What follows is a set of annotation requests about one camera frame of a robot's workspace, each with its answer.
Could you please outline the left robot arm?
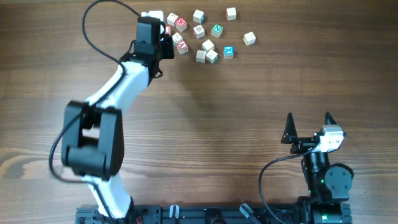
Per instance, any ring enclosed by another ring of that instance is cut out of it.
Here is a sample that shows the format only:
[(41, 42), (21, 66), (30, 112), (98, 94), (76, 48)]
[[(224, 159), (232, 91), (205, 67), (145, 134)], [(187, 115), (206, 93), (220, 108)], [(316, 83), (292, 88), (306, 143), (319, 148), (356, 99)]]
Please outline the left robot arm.
[(84, 102), (71, 101), (64, 113), (62, 164), (90, 186), (97, 206), (78, 210), (77, 223), (134, 223), (134, 201), (119, 170), (124, 158), (123, 114), (151, 81), (160, 78), (162, 59), (173, 59), (173, 43), (162, 19), (140, 16), (137, 37), (117, 61), (111, 79)]

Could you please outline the blue X block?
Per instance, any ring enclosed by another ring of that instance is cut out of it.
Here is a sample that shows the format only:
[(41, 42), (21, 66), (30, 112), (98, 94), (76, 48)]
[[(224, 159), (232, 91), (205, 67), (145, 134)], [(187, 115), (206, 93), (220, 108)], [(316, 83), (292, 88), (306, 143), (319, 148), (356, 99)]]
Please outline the blue X block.
[(233, 58), (234, 57), (234, 47), (233, 46), (224, 47), (223, 57), (224, 58)]

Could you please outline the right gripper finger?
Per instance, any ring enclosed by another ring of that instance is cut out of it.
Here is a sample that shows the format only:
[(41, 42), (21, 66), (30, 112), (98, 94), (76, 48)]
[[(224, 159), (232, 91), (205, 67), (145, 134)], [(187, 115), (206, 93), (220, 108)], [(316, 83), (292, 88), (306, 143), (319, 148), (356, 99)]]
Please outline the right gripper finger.
[(329, 111), (325, 113), (325, 124), (326, 125), (337, 125)]
[(282, 134), (282, 138), (280, 142), (282, 144), (293, 144), (297, 142), (298, 135), (297, 135), (297, 130), (295, 127), (295, 122), (294, 122), (294, 117), (292, 113), (289, 113), (287, 115), (287, 121), (285, 125), (284, 132)]

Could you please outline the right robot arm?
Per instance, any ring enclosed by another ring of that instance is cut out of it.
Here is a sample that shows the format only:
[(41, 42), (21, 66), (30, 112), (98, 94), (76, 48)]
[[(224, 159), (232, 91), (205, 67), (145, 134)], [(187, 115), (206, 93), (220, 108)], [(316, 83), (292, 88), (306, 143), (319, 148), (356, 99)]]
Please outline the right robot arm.
[(290, 153), (303, 157), (301, 167), (308, 197), (297, 200), (297, 223), (352, 223), (349, 191), (354, 172), (342, 163), (331, 164), (328, 155), (341, 147), (346, 137), (329, 112), (325, 124), (312, 137), (298, 137), (292, 113), (287, 115), (281, 143), (290, 144)]

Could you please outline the block with red drawing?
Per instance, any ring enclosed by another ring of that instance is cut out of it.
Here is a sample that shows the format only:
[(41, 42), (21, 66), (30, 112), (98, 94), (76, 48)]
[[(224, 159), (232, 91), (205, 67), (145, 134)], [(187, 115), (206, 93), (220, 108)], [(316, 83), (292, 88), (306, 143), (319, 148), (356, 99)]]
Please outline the block with red drawing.
[(198, 26), (194, 27), (193, 32), (194, 32), (194, 36), (197, 39), (200, 39), (205, 36), (205, 30), (202, 25), (198, 25)]

